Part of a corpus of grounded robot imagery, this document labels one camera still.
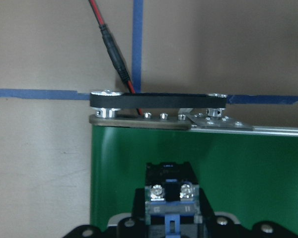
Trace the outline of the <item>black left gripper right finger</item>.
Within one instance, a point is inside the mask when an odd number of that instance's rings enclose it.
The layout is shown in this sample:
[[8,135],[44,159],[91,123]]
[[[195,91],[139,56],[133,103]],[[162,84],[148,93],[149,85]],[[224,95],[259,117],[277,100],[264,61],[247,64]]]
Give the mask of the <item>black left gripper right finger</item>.
[[202,188],[199,188],[199,211],[200,213],[195,216],[195,221],[198,224],[211,225],[214,221],[215,213]]

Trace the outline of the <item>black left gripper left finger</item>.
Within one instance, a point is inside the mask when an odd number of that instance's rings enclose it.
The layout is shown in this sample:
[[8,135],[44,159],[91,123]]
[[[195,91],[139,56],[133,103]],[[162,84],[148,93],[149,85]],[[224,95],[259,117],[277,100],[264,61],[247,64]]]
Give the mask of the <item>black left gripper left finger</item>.
[[145,189],[144,188],[136,188],[132,211],[131,211],[131,218],[140,221],[146,224],[146,198],[145,198]]

